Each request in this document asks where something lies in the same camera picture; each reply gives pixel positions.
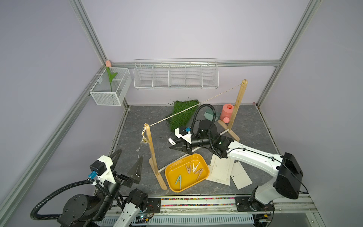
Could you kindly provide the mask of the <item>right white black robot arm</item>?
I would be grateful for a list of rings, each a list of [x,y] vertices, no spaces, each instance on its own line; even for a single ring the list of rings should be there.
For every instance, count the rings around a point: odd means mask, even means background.
[[[296,200],[303,186],[303,172],[293,154],[277,155],[248,147],[218,133],[215,125],[216,110],[210,104],[201,105],[195,112],[190,127],[175,129],[175,139],[170,139],[170,149],[191,155],[194,148],[208,149],[220,159],[233,159],[256,167],[270,174],[272,179],[256,187],[250,197],[239,203],[250,211],[273,208],[279,198]]]

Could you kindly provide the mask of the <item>wooden clothesline stand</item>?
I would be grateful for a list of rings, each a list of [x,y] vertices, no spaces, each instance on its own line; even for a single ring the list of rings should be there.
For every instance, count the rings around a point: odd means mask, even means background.
[[[209,98],[207,100],[204,100],[204,101],[199,103],[199,106],[201,106],[202,104],[205,104],[207,101],[210,101],[210,100],[212,100],[212,99],[214,99],[214,98],[216,98],[216,97],[218,97],[218,96],[220,96],[220,95],[222,95],[224,93],[227,93],[227,92],[237,88],[238,86],[240,86],[240,89],[239,89],[239,92],[238,92],[238,95],[237,95],[237,99],[236,99],[236,102],[234,104],[234,110],[233,110],[233,113],[232,113],[232,117],[231,117],[231,120],[230,120],[229,124],[226,125],[226,124],[223,124],[223,122],[220,123],[220,125],[225,128],[225,132],[229,133],[237,141],[239,141],[240,138],[232,131],[232,127],[233,127],[233,123],[234,123],[234,121],[236,119],[236,115],[238,113],[239,107],[241,105],[241,101],[243,100],[247,85],[248,85],[248,80],[244,79],[241,84],[239,84],[239,85],[237,85],[237,86],[235,86],[235,87],[233,87],[233,88],[231,88],[229,90],[226,90],[226,91],[224,91],[224,92],[222,92],[222,93],[220,93],[220,94],[218,94],[218,95],[216,95],[214,97],[211,97],[211,98]],[[150,164],[150,166],[151,166],[151,168],[153,170],[153,173],[154,173],[154,175],[155,175],[155,177],[156,177],[156,179],[157,179],[157,181],[159,183],[159,186],[160,186],[160,188],[162,190],[167,190],[168,187],[167,187],[165,181],[163,180],[163,177],[161,176],[161,174],[159,172],[159,169],[158,169],[158,166],[157,166],[157,159],[156,159],[156,154],[155,154],[155,149],[154,149],[154,145],[153,145],[153,140],[152,140],[150,127],[154,126],[156,124],[159,124],[159,123],[161,123],[163,121],[166,121],[167,119],[169,119],[169,118],[171,118],[171,117],[173,117],[175,115],[177,115],[177,114],[168,116],[168,117],[166,117],[166,118],[164,118],[162,120],[159,120],[156,123],[153,123],[151,125],[149,125],[148,123],[145,123],[144,127],[143,127],[143,131],[141,133],[142,134],[142,141],[141,142],[144,143],[144,144],[148,144],[149,150],[150,150],[150,153],[151,153],[151,158],[149,159],[149,164]]]

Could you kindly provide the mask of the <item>yellow plastic tray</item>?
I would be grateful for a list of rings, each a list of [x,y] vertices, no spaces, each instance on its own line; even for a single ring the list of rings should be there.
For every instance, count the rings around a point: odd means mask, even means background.
[[[180,193],[206,180],[210,170],[200,154],[193,154],[170,164],[164,173],[170,189]]]

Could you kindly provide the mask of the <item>teal small brush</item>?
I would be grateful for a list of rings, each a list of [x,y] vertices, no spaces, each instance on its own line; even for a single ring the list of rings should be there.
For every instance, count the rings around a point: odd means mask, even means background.
[[[215,117],[215,121],[218,121],[219,120],[219,112],[216,112],[216,117]],[[204,117],[207,119],[207,120],[210,120],[212,121],[213,120],[213,111],[208,109],[205,113],[204,113]]]

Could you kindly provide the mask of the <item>pink watering can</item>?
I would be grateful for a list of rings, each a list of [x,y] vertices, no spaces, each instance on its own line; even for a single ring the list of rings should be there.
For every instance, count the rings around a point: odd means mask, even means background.
[[[228,124],[231,120],[233,110],[234,110],[234,105],[232,104],[223,105],[222,112],[220,115],[220,120],[223,123]]]

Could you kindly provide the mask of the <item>white clothespin end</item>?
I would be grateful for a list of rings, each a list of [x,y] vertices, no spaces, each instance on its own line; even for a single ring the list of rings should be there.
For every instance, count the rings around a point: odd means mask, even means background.
[[[197,168],[198,168],[199,164],[200,164],[200,162],[199,162],[198,164],[193,163],[193,166],[192,166],[192,172],[193,172],[193,173],[195,173],[195,172],[196,172],[196,170],[197,170]]]

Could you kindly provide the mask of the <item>teal clothespin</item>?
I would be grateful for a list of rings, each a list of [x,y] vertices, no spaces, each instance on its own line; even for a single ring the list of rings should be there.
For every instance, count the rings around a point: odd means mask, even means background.
[[[181,190],[182,188],[182,175],[178,175],[177,180],[175,182],[176,188]]]

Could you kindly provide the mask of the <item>pink artificial tulip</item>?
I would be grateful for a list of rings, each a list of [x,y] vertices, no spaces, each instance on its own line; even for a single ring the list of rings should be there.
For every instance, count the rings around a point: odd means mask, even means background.
[[[112,63],[110,60],[106,60],[105,62],[105,66],[106,66],[106,71],[107,71],[107,74],[108,74],[108,78],[109,78],[109,83],[110,83],[110,89],[111,89],[111,92],[113,92],[113,88],[112,88],[112,81],[113,79],[116,77],[116,75],[118,74],[117,72],[115,73],[112,73],[111,72],[111,67],[112,67]]]

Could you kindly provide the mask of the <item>beige clothespin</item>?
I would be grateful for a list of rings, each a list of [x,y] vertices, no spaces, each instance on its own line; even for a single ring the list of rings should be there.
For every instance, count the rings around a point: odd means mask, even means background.
[[[187,173],[190,174],[191,173],[191,163],[189,163],[185,166],[186,166]]]
[[[197,175],[197,181],[199,181],[201,174],[203,173],[203,168],[197,170],[195,174]]]

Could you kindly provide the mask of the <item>small white mesh basket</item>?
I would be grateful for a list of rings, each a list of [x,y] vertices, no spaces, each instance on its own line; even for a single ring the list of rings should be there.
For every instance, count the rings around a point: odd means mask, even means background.
[[[122,106],[131,85],[128,68],[106,67],[90,90],[98,106]]]

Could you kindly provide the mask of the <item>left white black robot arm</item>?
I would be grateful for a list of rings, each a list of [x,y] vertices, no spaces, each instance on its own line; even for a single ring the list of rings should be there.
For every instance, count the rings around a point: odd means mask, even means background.
[[[32,220],[56,220],[62,227],[96,227],[111,209],[113,202],[121,207],[122,212],[114,226],[128,227],[134,218],[147,209],[147,193],[134,189],[124,202],[120,201],[119,190],[124,185],[131,187],[141,181],[143,157],[140,157],[128,174],[119,175],[114,170],[122,150],[110,156],[102,155],[90,165],[91,173],[83,181],[63,186],[41,200],[30,212]],[[40,209],[59,194],[81,186],[91,184],[96,187],[96,195],[78,194],[71,197],[63,207],[61,214],[39,214]]]

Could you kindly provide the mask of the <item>postcard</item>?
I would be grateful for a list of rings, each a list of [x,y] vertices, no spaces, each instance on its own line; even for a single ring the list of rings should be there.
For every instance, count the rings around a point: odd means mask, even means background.
[[[209,167],[209,176],[206,178],[206,180],[230,186],[230,179],[221,180],[216,176],[212,176],[213,167],[212,166],[208,167]]]
[[[235,162],[233,164],[231,177],[238,190],[252,184],[252,180],[249,178],[247,172],[240,162]]]
[[[213,167],[212,176],[216,176],[221,180],[230,179],[233,164],[234,159],[220,159],[213,154],[210,164]]]

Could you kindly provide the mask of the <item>green artificial grass patch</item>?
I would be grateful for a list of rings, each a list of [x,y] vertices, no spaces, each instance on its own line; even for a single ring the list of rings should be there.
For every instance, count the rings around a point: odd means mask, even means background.
[[[167,119],[167,125],[170,127],[170,131],[174,132],[175,129],[188,126],[188,122],[194,116],[195,111],[199,106],[198,100],[187,100],[187,101],[175,101],[174,108],[170,115],[177,114],[169,119]]]

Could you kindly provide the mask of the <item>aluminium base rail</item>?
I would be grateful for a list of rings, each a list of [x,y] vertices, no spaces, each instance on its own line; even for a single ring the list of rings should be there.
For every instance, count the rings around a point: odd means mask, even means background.
[[[275,199],[256,211],[247,195],[150,196],[144,211],[113,203],[97,227],[324,227],[311,197]]]

